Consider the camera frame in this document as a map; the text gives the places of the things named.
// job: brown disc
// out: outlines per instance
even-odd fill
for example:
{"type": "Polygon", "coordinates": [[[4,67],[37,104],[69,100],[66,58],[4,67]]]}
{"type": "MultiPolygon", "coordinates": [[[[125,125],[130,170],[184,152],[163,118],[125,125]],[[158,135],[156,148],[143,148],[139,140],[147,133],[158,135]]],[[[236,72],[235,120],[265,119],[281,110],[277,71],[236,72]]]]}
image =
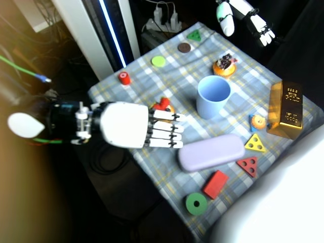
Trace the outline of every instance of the brown disc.
{"type": "Polygon", "coordinates": [[[188,43],[181,43],[178,45],[178,50],[182,53],[190,52],[191,47],[188,43]]]}

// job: green circular block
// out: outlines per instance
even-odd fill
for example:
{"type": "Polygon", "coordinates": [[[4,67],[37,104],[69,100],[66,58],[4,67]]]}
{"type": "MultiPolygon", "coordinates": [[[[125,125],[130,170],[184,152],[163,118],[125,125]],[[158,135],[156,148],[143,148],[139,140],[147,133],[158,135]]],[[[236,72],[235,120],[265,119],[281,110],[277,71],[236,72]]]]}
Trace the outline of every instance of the green circular block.
{"type": "Polygon", "coordinates": [[[155,56],[152,58],[151,62],[155,67],[164,67],[166,59],[163,56],[155,56]]]}
{"type": "Polygon", "coordinates": [[[192,215],[201,215],[207,210],[207,199],[201,193],[192,193],[187,196],[186,208],[192,215]]]}

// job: robotic hand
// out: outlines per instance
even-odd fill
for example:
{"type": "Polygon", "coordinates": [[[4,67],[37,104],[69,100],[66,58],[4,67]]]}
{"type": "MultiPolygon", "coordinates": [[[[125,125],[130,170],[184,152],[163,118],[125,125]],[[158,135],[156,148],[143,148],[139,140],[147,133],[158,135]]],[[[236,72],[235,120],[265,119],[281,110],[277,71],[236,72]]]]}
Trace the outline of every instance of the robotic hand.
{"type": "Polygon", "coordinates": [[[111,145],[123,148],[181,148],[181,125],[163,120],[183,122],[186,117],[145,105],[126,102],[104,102],[83,106],[82,102],[60,101],[48,105],[36,102],[30,110],[9,116],[8,126],[18,136],[34,138],[43,132],[72,144],[86,143],[94,132],[100,132],[111,145]]]}
{"type": "Polygon", "coordinates": [[[216,10],[217,21],[226,36],[234,33],[233,11],[239,19],[244,19],[250,32],[259,40],[262,46],[267,46],[275,38],[275,34],[267,23],[258,15],[258,10],[254,9],[245,0],[216,0],[219,4],[216,10]]]}

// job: yellow triangle block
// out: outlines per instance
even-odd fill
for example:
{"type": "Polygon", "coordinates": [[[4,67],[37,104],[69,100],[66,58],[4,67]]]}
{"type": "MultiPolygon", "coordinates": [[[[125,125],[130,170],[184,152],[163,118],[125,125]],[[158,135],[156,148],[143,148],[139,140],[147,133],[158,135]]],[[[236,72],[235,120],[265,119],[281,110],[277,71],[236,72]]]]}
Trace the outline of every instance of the yellow triangle block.
{"type": "Polygon", "coordinates": [[[253,134],[252,137],[245,144],[246,149],[255,150],[259,152],[265,152],[265,147],[262,144],[258,134],[253,134]]]}

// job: tablecloth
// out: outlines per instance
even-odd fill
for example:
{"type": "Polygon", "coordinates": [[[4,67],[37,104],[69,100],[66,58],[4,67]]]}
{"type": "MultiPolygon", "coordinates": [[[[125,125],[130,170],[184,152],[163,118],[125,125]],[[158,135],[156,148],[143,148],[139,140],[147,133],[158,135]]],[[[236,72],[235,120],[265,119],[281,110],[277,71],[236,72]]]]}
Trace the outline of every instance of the tablecloth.
{"type": "MultiPolygon", "coordinates": [[[[178,113],[187,115],[187,122],[182,124],[185,127],[184,144],[223,134],[237,134],[243,143],[246,143],[253,134],[249,129],[249,114],[257,113],[267,117],[270,87],[281,80],[220,34],[201,23],[196,23],[121,71],[130,75],[132,84],[121,85],[117,78],[120,73],[118,71],[91,87],[89,95],[93,101],[126,101],[151,106],[162,96],[168,97],[178,113]],[[201,35],[200,42],[186,38],[196,29],[201,35]],[[178,51],[177,46],[182,42],[191,45],[189,53],[178,51]],[[229,79],[234,93],[219,116],[211,120],[201,119],[195,109],[198,82],[203,77],[213,74],[213,62],[226,53],[238,60],[236,72],[229,79]],[[151,59],[156,55],[166,58],[164,67],[158,68],[151,64],[151,59]]],[[[304,97],[303,132],[312,130],[322,123],[323,118],[323,111],[304,97]]],[[[211,169],[186,173],[178,165],[175,149],[143,148],[132,149],[131,153],[196,239],[201,239],[207,229],[293,142],[268,134],[265,130],[257,133],[267,151],[246,151],[245,155],[258,157],[255,179],[247,175],[234,161],[211,169]],[[184,207],[183,198],[192,192],[201,191],[216,170],[221,170],[229,176],[226,185],[215,200],[208,199],[208,209],[203,215],[190,215],[184,207]]]]}

